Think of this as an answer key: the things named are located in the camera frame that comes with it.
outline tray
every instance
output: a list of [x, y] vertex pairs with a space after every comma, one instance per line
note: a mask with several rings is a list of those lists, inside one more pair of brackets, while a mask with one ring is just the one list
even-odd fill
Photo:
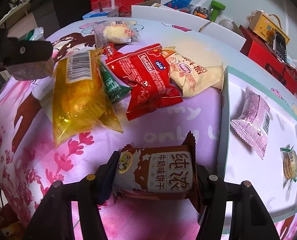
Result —
[[[264, 160], [230, 126], [240, 116], [245, 88], [261, 95], [271, 108], [268, 143]], [[284, 178], [280, 147], [294, 146], [297, 153], [297, 115], [288, 104], [246, 74], [228, 66], [224, 73], [221, 135], [218, 150], [218, 176], [240, 184], [249, 180], [274, 222], [297, 212], [297, 182]], [[223, 233], [229, 233], [232, 202], [227, 202]]]

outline yellow gift box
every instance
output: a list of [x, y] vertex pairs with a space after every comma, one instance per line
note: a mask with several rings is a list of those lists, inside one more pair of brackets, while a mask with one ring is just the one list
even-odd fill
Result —
[[[270, 16], [274, 16], [280, 26], [277, 26], [270, 18]], [[249, 28], [267, 42], [272, 42], [272, 38], [274, 37], [274, 29], [276, 29], [281, 35], [284, 36], [286, 44], [288, 44], [290, 41], [290, 38], [282, 30], [280, 19], [275, 14], [268, 15], [263, 11], [257, 11], [256, 14], [252, 17]]]

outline black phone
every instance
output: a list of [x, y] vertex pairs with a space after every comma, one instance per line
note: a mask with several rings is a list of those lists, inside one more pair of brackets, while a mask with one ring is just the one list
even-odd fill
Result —
[[274, 43], [273, 49], [275, 54], [287, 63], [287, 54], [286, 54], [286, 41], [285, 37], [279, 33], [279, 31], [274, 30]]

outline purple snack package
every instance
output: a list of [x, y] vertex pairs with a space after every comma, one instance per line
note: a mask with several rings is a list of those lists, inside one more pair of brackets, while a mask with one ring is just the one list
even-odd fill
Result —
[[270, 108], [265, 100], [249, 88], [245, 90], [245, 103], [238, 119], [231, 120], [237, 134], [257, 152], [263, 160], [270, 122]]

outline table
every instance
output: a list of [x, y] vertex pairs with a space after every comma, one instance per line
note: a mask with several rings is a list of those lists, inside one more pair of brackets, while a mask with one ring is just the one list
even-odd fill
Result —
[[[144, 41], [119, 46], [120, 52], [154, 43], [176, 46], [178, 52], [205, 67], [222, 63], [233, 66], [269, 89], [279, 91], [279, 96], [297, 110], [296, 98], [282, 84], [233, 48], [181, 26], [128, 20]], [[90, 18], [75, 22], [51, 35], [48, 40], [53, 42], [55, 61], [94, 47], [90, 23], [95, 21]], [[128, 95], [114, 106], [123, 134], [95, 127], [54, 149], [50, 108], [45, 107], [47, 100], [43, 100], [53, 82], [52, 78], [23, 82], [11, 78], [0, 94], [0, 184], [25, 225], [54, 181], [71, 183], [95, 173], [113, 151], [128, 143], [134, 147], [179, 145], [191, 130], [197, 141], [197, 162], [214, 171], [221, 123], [222, 98], [218, 89], [208, 88], [181, 104], [132, 121], [125, 116]], [[109, 239], [191, 240], [199, 230], [197, 213], [189, 200], [120, 199], [114, 203], [109, 199], [98, 208]], [[72, 204], [72, 213], [75, 237], [82, 239], [77, 203]], [[292, 239], [297, 230], [297, 214], [275, 225], [282, 239]]]

